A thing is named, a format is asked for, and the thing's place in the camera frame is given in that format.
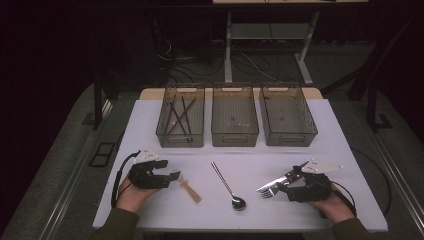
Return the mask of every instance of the silver spoon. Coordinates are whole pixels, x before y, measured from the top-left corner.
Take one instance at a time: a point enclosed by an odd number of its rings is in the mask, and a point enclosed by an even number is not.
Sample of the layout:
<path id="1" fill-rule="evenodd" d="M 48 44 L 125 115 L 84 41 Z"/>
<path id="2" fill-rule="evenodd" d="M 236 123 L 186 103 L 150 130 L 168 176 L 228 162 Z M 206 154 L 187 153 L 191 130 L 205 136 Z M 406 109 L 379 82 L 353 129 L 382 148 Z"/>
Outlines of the silver spoon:
<path id="1" fill-rule="evenodd" d="M 213 169 L 215 169 L 215 172 L 218 174 L 219 178 L 221 178 L 221 181 L 224 183 L 225 187 L 227 187 L 228 191 L 230 192 L 231 196 L 233 197 L 232 204 L 233 208 L 237 211 L 243 211 L 246 208 L 246 202 L 240 198 L 234 195 L 233 191 L 231 191 L 230 187 L 228 186 L 227 182 L 225 181 L 224 177 L 221 175 L 221 172 L 219 172 L 218 167 L 214 162 L 211 163 Z"/>

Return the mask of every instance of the human hand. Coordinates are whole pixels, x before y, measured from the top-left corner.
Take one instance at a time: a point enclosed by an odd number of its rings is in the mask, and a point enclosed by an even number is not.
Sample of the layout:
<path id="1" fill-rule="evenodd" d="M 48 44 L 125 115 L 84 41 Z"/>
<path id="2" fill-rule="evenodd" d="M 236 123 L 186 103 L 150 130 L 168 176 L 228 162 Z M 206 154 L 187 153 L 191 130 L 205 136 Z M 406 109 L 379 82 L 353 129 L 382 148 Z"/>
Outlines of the human hand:
<path id="1" fill-rule="evenodd" d="M 334 184 L 332 184 L 331 187 L 334 190 L 339 191 L 337 187 L 334 186 Z M 334 193 L 331 193 L 330 197 L 326 200 L 307 202 L 307 204 L 321 210 L 334 224 L 347 219 L 355 218 L 355 215 L 352 213 L 349 207 Z"/>
<path id="2" fill-rule="evenodd" d="M 160 189 L 140 189 L 134 186 L 128 178 L 119 186 L 119 197 L 116 208 L 137 213 L 144 202 Z"/>

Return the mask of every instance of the person's arm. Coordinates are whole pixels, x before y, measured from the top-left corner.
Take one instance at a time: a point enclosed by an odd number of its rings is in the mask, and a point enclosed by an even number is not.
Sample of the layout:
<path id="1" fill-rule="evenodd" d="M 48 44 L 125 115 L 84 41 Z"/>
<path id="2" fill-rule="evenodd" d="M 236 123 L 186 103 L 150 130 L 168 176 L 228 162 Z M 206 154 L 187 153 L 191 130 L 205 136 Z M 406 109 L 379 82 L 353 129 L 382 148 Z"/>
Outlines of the person's arm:
<path id="1" fill-rule="evenodd" d="M 94 231 L 89 240 L 132 240 L 140 217 L 137 212 L 159 189 L 139 189 L 125 178 L 119 187 L 116 208 L 112 208 L 105 224 Z"/>
<path id="2" fill-rule="evenodd" d="M 334 193 L 325 201 L 309 202 L 308 204 L 320 209 L 334 224 L 332 230 L 337 240 L 374 239 L 349 207 Z"/>

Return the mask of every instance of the transparent storage bin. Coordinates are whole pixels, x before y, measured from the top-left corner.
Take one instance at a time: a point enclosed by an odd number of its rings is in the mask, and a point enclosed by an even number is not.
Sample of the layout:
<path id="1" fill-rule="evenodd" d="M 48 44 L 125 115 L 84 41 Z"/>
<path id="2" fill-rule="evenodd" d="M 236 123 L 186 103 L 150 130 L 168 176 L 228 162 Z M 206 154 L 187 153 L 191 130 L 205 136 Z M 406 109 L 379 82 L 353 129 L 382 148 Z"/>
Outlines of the transparent storage bin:
<path id="1" fill-rule="evenodd" d="M 268 146 L 308 147 L 318 134 L 297 83 L 262 83 L 260 106 Z"/>
<path id="2" fill-rule="evenodd" d="M 254 147 L 259 134 L 250 83 L 215 83 L 212 100 L 212 145 Z"/>
<path id="3" fill-rule="evenodd" d="M 204 145 L 205 85 L 168 84 L 156 135 L 163 148 L 201 148 Z"/>

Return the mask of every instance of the sleeve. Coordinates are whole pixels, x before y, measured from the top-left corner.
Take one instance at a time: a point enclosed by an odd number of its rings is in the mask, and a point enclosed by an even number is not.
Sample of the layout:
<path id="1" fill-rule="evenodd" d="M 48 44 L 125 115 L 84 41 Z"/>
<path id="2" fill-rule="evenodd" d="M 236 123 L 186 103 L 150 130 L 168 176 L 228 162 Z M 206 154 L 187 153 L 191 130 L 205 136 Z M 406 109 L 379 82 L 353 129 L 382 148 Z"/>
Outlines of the sleeve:
<path id="1" fill-rule="evenodd" d="M 135 213 L 112 208 L 103 227 L 97 229 L 89 240 L 133 240 L 139 219 Z"/>
<path id="2" fill-rule="evenodd" d="M 373 235 L 362 225 L 358 218 L 351 218 L 332 227 L 337 240 L 372 240 Z"/>

